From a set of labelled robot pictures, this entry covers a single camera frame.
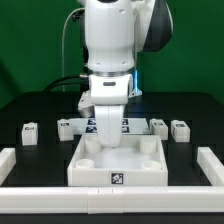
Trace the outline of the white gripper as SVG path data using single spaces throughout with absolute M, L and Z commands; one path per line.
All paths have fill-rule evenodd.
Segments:
M 78 103 L 83 117 L 95 114 L 99 142 L 117 147 L 121 141 L 124 109 L 128 103 L 133 81 L 131 74 L 115 77 L 89 76 L 89 90 Z

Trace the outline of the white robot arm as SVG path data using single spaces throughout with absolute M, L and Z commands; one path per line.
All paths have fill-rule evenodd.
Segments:
M 78 1 L 84 6 L 88 102 L 94 107 L 100 144 L 116 147 L 137 54 L 159 51 L 168 43 L 172 16 L 166 0 Z

